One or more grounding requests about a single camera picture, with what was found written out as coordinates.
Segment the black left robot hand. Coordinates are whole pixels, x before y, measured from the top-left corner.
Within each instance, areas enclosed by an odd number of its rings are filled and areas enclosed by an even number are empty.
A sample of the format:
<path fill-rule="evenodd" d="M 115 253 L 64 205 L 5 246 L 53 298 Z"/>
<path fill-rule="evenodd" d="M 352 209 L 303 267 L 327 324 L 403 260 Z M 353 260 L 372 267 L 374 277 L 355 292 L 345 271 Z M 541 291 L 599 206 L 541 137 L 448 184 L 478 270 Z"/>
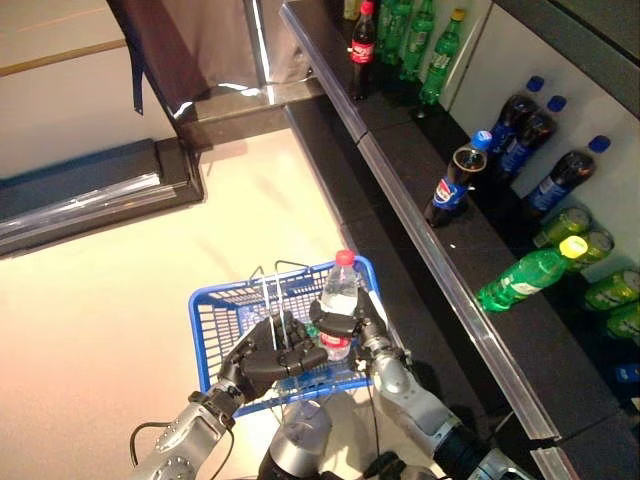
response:
<path fill-rule="evenodd" d="M 226 355 L 217 374 L 249 403 L 279 380 L 296 377 L 326 363 L 328 353 L 289 310 L 258 322 Z"/>

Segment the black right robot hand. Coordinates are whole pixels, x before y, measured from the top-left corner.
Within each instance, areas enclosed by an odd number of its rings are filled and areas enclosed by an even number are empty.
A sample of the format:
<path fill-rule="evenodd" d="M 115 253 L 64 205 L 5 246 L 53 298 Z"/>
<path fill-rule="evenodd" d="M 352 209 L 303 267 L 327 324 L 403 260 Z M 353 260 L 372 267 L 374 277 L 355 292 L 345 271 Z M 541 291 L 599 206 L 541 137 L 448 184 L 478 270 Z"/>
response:
<path fill-rule="evenodd" d="M 351 315 L 326 312 L 320 302 L 314 300 L 309 308 L 309 318 L 321 333 L 337 338 L 357 338 L 373 355 L 392 349 L 386 323 L 366 290 L 358 290 L 356 308 Z"/>

